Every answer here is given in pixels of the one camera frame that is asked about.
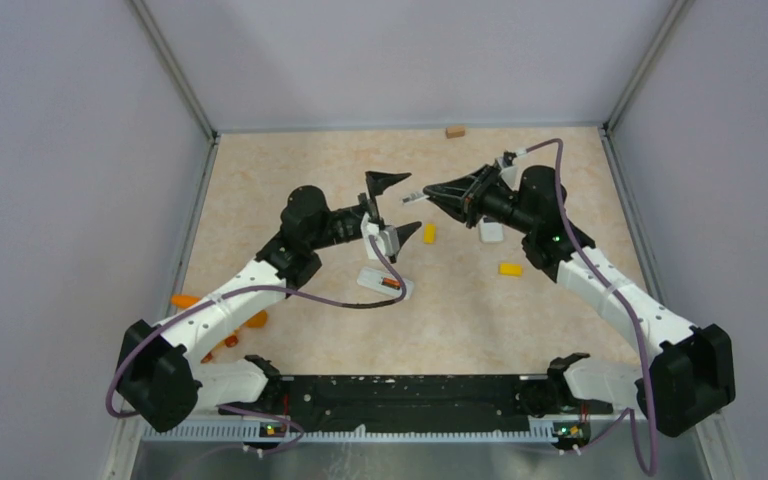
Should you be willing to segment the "yellow block centre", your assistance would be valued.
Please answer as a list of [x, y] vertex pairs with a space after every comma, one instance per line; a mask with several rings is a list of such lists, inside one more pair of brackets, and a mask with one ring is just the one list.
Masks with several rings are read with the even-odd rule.
[[436, 242], [437, 227], [434, 224], [426, 224], [423, 230], [423, 243], [433, 245]]

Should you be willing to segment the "white remote with buttons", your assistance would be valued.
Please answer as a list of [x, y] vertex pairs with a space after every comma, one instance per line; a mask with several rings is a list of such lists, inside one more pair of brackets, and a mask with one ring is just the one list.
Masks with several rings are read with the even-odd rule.
[[388, 271], [370, 267], [363, 267], [360, 270], [356, 283], [394, 300], [408, 300], [415, 290], [415, 285], [411, 280], [404, 277], [397, 278]]

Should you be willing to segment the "yellow toy car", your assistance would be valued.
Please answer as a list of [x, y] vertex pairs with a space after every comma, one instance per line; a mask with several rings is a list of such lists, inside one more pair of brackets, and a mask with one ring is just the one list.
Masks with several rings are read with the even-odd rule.
[[217, 343], [200, 361], [201, 364], [211, 363], [215, 358], [225, 349], [230, 349], [239, 344], [240, 338], [238, 333], [234, 333], [224, 338], [221, 342]]

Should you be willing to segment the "brown wooden block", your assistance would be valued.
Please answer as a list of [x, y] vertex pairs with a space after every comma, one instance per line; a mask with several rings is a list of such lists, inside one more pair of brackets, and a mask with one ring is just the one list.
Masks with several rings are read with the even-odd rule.
[[466, 127], [464, 125], [452, 125], [445, 129], [445, 137], [447, 139], [461, 138], [466, 135]]

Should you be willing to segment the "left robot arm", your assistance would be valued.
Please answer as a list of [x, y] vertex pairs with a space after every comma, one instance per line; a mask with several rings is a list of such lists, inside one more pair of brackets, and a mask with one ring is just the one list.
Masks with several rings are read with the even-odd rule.
[[265, 368], [251, 360], [207, 364], [205, 357], [254, 316], [290, 296], [324, 303], [302, 290], [321, 267], [321, 249], [360, 241], [370, 258], [390, 269], [421, 225], [386, 224], [376, 199], [407, 177], [368, 171], [367, 190], [357, 204], [336, 210], [316, 186], [293, 190], [279, 230], [241, 271], [180, 313], [153, 325], [139, 320], [126, 330], [105, 394], [108, 414], [140, 416], [166, 432], [195, 411], [224, 404], [246, 403], [262, 414], [274, 410], [281, 388]]

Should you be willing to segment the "aluminium frame post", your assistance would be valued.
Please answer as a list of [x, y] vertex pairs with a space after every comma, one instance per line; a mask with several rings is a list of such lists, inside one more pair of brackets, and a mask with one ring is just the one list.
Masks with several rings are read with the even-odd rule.
[[694, 4], [693, 0], [675, 0], [670, 3], [665, 17], [603, 124], [606, 133], [613, 133], [622, 123], [675, 31]]
[[213, 142], [217, 137], [217, 130], [208, 119], [204, 107], [197, 98], [195, 90], [180, 66], [148, 3], [144, 0], [128, 0], [126, 4], [132, 10], [140, 28], [145, 33], [161, 67], [171, 81], [185, 109], [195, 121], [202, 134], [209, 141]]

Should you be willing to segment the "orange cone toy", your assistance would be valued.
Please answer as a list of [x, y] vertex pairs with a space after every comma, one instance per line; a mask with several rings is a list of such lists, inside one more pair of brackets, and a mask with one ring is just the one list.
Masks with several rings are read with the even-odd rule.
[[[169, 302], [171, 305], [175, 306], [176, 308], [180, 310], [184, 310], [186, 308], [189, 308], [195, 305], [200, 300], [201, 300], [200, 297], [176, 294], [171, 296]], [[248, 320], [246, 320], [243, 323], [243, 326], [246, 328], [262, 328], [267, 324], [268, 320], [269, 320], [268, 313], [265, 310], [262, 310], [257, 314], [255, 314], [254, 316], [250, 317]]]

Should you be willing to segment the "yellow block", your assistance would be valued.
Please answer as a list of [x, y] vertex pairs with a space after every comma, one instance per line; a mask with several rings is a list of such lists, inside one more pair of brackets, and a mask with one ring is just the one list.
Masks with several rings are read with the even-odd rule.
[[503, 276], [521, 277], [523, 271], [523, 267], [515, 263], [500, 263], [498, 266], [498, 273]]
[[433, 245], [436, 242], [437, 227], [434, 224], [426, 224], [423, 230], [423, 243]]

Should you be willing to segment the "left aluminium frame post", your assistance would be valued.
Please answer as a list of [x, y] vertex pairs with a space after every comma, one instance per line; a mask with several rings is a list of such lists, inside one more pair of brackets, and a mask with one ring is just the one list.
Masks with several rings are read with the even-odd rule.
[[161, 67], [171, 81], [185, 109], [195, 121], [202, 134], [209, 141], [213, 142], [217, 137], [217, 130], [208, 119], [204, 107], [197, 98], [195, 90], [180, 66], [148, 3], [144, 0], [128, 0], [126, 4], [132, 10], [140, 28], [145, 33]]

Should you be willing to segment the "orange battery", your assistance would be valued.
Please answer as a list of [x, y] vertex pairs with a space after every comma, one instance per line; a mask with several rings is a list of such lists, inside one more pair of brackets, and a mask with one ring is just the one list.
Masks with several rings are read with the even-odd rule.
[[394, 290], [400, 290], [401, 289], [401, 283], [395, 279], [392, 278], [382, 278], [381, 279], [381, 285], [385, 286], [387, 288], [391, 288]]

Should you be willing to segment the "right aluminium frame post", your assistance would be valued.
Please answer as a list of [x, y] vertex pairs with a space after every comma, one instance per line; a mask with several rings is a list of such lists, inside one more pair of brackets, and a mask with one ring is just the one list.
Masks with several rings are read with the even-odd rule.
[[693, 0], [675, 0], [670, 3], [665, 17], [603, 124], [606, 133], [613, 133], [622, 123], [675, 31], [694, 4]]

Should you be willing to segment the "yellow block right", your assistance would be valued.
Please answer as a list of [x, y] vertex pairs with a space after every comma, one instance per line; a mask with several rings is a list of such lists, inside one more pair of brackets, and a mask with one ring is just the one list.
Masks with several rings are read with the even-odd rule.
[[498, 266], [498, 273], [503, 276], [521, 277], [523, 271], [523, 267], [515, 263], [500, 263]]

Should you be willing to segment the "white remote control back up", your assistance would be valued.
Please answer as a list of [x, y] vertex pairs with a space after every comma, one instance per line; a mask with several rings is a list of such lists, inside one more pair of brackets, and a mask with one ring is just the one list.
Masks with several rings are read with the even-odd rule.
[[485, 244], [498, 244], [504, 241], [504, 227], [488, 217], [482, 218], [478, 224], [479, 239]]

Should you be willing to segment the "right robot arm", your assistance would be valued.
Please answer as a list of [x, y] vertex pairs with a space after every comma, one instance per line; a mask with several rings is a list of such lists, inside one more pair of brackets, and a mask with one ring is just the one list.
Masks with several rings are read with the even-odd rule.
[[585, 400], [631, 408], [677, 437], [736, 398], [732, 342], [716, 324], [699, 327], [670, 311], [623, 274], [566, 216], [556, 170], [531, 166], [517, 189], [502, 169], [424, 187], [427, 199], [468, 228], [489, 218], [522, 233], [532, 266], [576, 294], [640, 357], [637, 366], [569, 356], [550, 370], [549, 404], [572, 412]]

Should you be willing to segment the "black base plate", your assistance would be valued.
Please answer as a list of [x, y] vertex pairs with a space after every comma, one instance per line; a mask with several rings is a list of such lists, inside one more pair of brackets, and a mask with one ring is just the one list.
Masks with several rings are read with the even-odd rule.
[[283, 416], [307, 436], [375, 434], [519, 433], [540, 419], [610, 415], [596, 400], [576, 400], [545, 375], [296, 375], [268, 381], [252, 403], [230, 405]]

